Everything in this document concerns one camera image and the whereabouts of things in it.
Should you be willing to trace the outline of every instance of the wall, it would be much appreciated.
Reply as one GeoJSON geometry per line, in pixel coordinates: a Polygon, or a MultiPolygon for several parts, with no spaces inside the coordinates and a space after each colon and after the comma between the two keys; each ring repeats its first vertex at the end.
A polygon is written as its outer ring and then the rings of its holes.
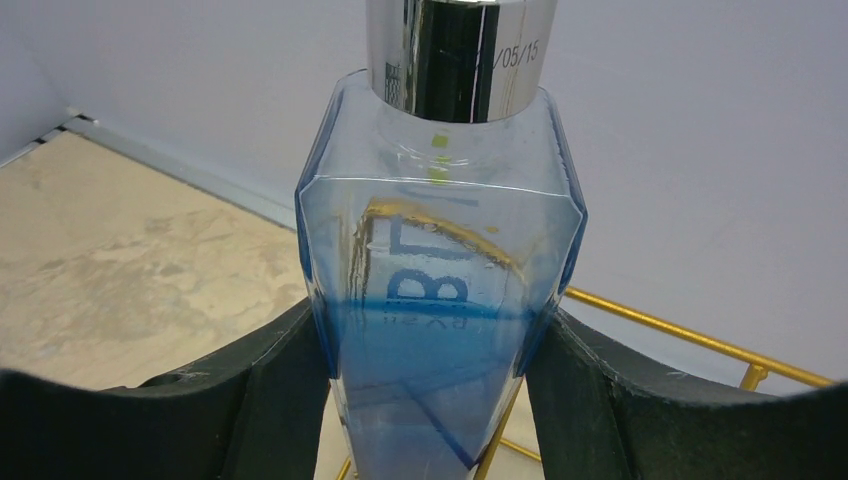
{"type": "Polygon", "coordinates": [[[23,44],[0,21],[0,165],[61,124],[67,118],[65,105],[23,44]]]}
{"type": "MultiPolygon", "coordinates": [[[[7,0],[4,14],[73,106],[287,207],[334,81],[365,59],[359,0],[7,0]]],[[[543,82],[591,212],[574,284],[848,377],[845,18],[842,0],[560,2],[543,82]]],[[[568,305],[678,368],[744,371],[568,305]]]]}

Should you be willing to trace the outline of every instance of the gold metal rack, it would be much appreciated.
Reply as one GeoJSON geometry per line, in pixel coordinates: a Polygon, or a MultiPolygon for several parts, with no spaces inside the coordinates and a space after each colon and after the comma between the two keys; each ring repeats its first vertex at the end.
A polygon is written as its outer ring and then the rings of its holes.
{"type": "MultiPolygon", "coordinates": [[[[694,343],[695,345],[708,348],[722,355],[735,358],[737,360],[741,360],[747,363],[748,368],[745,371],[745,376],[742,378],[742,382],[739,384],[739,388],[745,390],[756,390],[760,382],[765,380],[766,377],[768,377],[769,373],[776,373],[778,375],[784,376],[786,378],[791,378],[792,380],[796,380],[798,382],[816,388],[826,387],[828,385],[833,384],[833,380],[829,378],[825,378],[821,375],[808,372],[807,370],[804,370],[802,368],[783,363],[765,355],[760,355],[750,350],[746,350],[742,347],[737,347],[736,345],[723,342],[717,338],[710,337],[709,335],[704,335],[703,333],[690,330],[681,325],[677,325],[675,323],[663,320],[654,315],[641,312],[639,310],[630,308],[628,306],[622,305],[612,300],[608,300],[603,297],[599,297],[597,295],[580,290],[578,288],[568,287],[565,291],[565,295],[580,303],[590,305],[605,312],[609,312],[613,315],[626,318],[638,324],[645,325],[646,327],[653,328],[654,330],[659,330],[660,332],[683,339],[689,343],[694,343]]],[[[510,401],[507,410],[504,413],[501,423],[495,430],[495,434],[491,442],[492,447],[490,447],[486,451],[486,454],[483,457],[483,461],[480,463],[480,467],[477,469],[477,473],[474,475],[475,480],[483,480],[486,478],[486,475],[489,473],[489,468],[492,465],[492,461],[495,458],[495,453],[497,452],[498,445],[503,445],[504,447],[507,447],[510,450],[520,453],[521,455],[531,458],[537,462],[542,461],[542,457],[541,455],[539,455],[539,453],[534,452],[533,450],[530,450],[521,445],[518,445],[514,442],[511,442],[506,438],[503,438],[503,431],[506,427],[507,421],[509,420],[510,413],[512,413],[512,407],[515,404],[515,399],[517,396],[518,389],[516,389],[515,395],[512,397],[512,400],[510,401]]],[[[350,471],[350,468],[351,460],[350,457],[348,457],[342,465],[342,469],[341,471],[339,471],[339,475],[336,477],[336,480],[344,480],[344,478],[350,471]]]]}

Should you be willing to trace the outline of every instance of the bottle shoulder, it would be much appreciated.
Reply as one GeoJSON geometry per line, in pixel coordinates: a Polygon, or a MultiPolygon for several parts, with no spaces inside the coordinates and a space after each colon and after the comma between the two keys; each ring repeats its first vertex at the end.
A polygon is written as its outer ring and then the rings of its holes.
{"type": "Polygon", "coordinates": [[[449,124],[384,103],[366,71],[337,84],[309,163],[323,178],[456,182],[564,196],[579,189],[556,104],[543,89],[505,119],[449,124]]]}

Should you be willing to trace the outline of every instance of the silver cap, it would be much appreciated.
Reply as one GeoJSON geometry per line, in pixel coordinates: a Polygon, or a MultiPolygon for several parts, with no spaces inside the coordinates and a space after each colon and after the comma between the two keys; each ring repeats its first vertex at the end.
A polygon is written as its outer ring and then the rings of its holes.
{"type": "Polygon", "coordinates": [[[428,120],[483,123],[536,96],[557,0],[367,0],[371,88],[428,120]]]}

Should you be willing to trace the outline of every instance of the beige tabletop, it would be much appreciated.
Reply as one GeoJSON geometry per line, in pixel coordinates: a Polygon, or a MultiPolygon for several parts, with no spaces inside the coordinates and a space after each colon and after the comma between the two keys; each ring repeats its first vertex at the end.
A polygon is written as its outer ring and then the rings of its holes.
{"type": "MultiPolygon", "coordinates": [[[[137,386],[305,296],[292,231],[71,133],[0,169],[0,222],[0,366],[74,386],[137,386]]],[[[507,435],[538,448],[524,393],[507,435]]],[[[330,402],[315,478],[345,456],[330,402]]]]}

